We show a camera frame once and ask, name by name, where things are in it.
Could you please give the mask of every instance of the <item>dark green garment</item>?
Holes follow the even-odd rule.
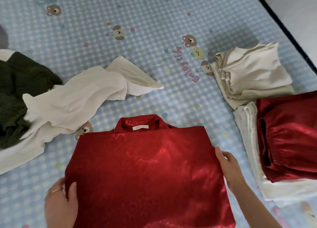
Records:
[[[16,145],[31,126],[24,120],[22,95],[37,96],[61,84],[49,68],[19,52],[0,61],[0,150]]]

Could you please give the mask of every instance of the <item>folded red shirt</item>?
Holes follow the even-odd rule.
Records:
[[[259,99],[260,160],[271,182],[317,179],[317,91]]]
[[[157,115],[121,118],[114,130],[80,136],[65,178],[66,194],[77,182],[74,228],[236,226],[202,126],[176,128]]]

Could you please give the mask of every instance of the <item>bed sheet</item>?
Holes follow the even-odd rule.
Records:
[[[152,113],[177,127],[205,126],[212,144],[239,160],[262,201],[232,109],[201,63],[234,46],[278,41],[295,91],[317,90],[317,76],[258,0],[0,0],[0,7],[9,48],[51,68],[64,82],[122,55],[164,84],[140,97],[106,101],[90,121],[94,131],[113,129],[121,117]],[[183,43],[189,34],[193,42]],[[59,135],[43,154],[0,175],[1,228],[46,227],[47,189],[63,176],[75,146],[74,134]],[[229,198],[237,227],[248,227],[230,192]],[[317,198],[307,202],[317,211]],[[300,204],[264,204],[283,227],[309,227]]]

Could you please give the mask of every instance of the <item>gold ring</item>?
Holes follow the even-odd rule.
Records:
[[[60,189],[56,189],[56,190],[51,191],[51,194],[56,192],[56,191],[60,191]]]

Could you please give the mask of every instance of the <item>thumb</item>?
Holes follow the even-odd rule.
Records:
[[[224,157],[222,154],[222,151],[220,150],[220,147],[215,147],[216,157],[220,162],[220,165],[224,165],[225,162],[228,162],[228,160]]]
[[[78,200],[77,200],[77,183],[73,182],[68,191],[68,203],[73,207],[78,207]]]

